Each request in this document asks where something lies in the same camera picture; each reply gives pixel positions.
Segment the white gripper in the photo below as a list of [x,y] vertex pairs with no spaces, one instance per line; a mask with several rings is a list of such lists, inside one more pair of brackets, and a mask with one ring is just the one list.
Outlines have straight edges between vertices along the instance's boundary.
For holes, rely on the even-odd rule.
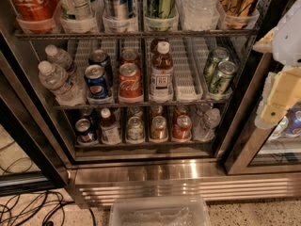
[[[252,49],[259,53],[274,52],[274,27]],[[255,126],[260,129],[271,129],[277,126],[288,110],[301,100],[301,70],[297,67],[284,67],[279,73],[268,73],[265,79],[262,100],[255,118]]]

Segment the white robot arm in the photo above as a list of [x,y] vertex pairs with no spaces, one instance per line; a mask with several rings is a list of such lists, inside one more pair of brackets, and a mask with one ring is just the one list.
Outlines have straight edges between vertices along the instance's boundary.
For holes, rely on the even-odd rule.
[[261,129],[277,126],[288,110],[301,99],[301,0],[263,38],[253,45],[256,52],[271,53],[283,65],[279,73],[268,73],[255,125]]

